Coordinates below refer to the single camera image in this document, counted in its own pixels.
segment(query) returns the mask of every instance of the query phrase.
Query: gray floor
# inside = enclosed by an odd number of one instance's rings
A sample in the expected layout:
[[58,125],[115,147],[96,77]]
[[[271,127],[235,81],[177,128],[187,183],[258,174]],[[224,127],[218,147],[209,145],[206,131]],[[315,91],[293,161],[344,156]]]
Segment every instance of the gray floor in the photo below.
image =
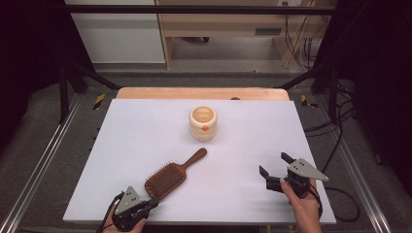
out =
[[[170,70],[155,66],[142,69],[134,65],[130,69],[124,66],[100,66],[101,74],[115,83],[128,86],[259,86],[273,87],[285,83],[303,69],[293,66],[284,70],[279,56],[272,48],[270,39],[214,39],[208,44],[198,38],[180,39],[175,44],[172,67]],[[64,134],[59,147],[40,177],[36,192],[19,217],[19,232],[69,232],[68,229],[92,232],[94,225],[76,225],[63,222],[62,216],[67,207],[67,199],[73,193],[93,146],[93,138],[98,134],[104,115],[110,105],[110,99],[116,92],[87,80],[90,88],[86,95],[74,95],[80,99],[79,109]],[[322,108],[310,108],[301,105],[301,95],[305,94],[310,103],[321,104],[323,95],[312,95],[311,81],[289,90],[291,100],[295,102],[303,128],[316,126],[327,121]],[[342,81],[348,88],[350,82]],[[106,98],[99,110],[92,107],[96,97],[105,93]],[[0,157],[0,219],[6,219],[14,207],[32,172],[44,153],[49,140],[56,130],[59,118],[58,86],[53,85],[33,94],[29,110],[23,117],[11,144],[2,151]],[[362,126],[355,118],[345,120],[343,124],[344,143],[359,165],[368,187],[376,198],[379,210],[392,232],[412,232],[412,200],[397,181],[389,167],[377,165],[374,149],[370,146]],[[318,167],[326,164],[327,157],[335,145],[333,133],[323,136],[308,137],[308,143]],[[362,193],[351,176],[345,162],[345,151],[338,150],[331,160],[326,174],[330,182],[326,186],[340,188],[349,192],[360,204],[360,218],[355,222],[338,220],[336,225],[324,227],[324,232],[375,232],[373,213],[369,212],[368,203],[362,200]],[[336,215],[345,218],[355,214],[352,201],[344,195],[329,191],[332,208]],[[262,232],[265,227],[155,227],[147,226],[146,232]],[[290,232],[289,226],[276,225],[272,232]]]

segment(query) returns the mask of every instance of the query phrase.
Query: silver gripper plate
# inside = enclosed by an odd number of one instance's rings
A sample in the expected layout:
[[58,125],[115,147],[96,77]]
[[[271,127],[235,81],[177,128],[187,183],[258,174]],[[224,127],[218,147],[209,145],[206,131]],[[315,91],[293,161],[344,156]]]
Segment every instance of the silver gripper plate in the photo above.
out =
[[327,176],[325,176],[322,172],[318,171],[318,169],[316,169],[303,158],[299,158],[295,160],[293,163],[291,163],[288,167],[288,170],[305,178],[313,178],[324,182],[327,182],[329,180]]
[[116,207],[116,214],[122,213],[129,208],[136,206],[137,204],[141,203],[142,199],[137,194],[132,186],[129,186],[124,193],[123,197],[121,198],[118,206]]

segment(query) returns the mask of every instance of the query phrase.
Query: white table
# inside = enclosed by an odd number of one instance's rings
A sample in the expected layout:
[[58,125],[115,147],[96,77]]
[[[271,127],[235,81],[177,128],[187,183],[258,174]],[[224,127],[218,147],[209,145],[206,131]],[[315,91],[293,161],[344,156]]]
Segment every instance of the white table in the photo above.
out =
[[[189,111],[213,107],[217,136],[206,143],[189,134]],[[151,211],[148,224],[273,224],[294,222],[283,193],[265,189],[258,166],[284,177],[286,152],[315,165],[292,101],[113,100],[64,220],[95,223],[113,198],[132,185],[143,199],[146,178],[167,162],[184,163],[200,148],[208,153],[187,169],[188,178]],[[335,223],[325,189],[322,224]]]

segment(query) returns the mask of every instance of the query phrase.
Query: hairbrush handle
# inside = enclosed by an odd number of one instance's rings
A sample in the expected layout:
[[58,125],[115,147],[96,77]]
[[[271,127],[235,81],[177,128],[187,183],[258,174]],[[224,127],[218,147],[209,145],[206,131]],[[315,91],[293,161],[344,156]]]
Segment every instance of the hairbrush handle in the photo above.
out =
[[182,167],[187,169],[191,164],[193,164],[195,161],[199,160],[202,158],[204,155],[206,155],[207,150],[204,148],[199,149],[194,155],[191,156],[186,163],[182,164]]

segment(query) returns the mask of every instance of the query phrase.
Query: wooden edge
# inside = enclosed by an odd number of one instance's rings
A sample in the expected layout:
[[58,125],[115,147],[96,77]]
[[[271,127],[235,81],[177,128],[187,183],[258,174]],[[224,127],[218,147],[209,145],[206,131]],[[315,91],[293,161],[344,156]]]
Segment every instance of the wooden edge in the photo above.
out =
[[124,87],[117,99],[231,99],[289,101],[284,89],[275,88],[212,88],[212,87]]

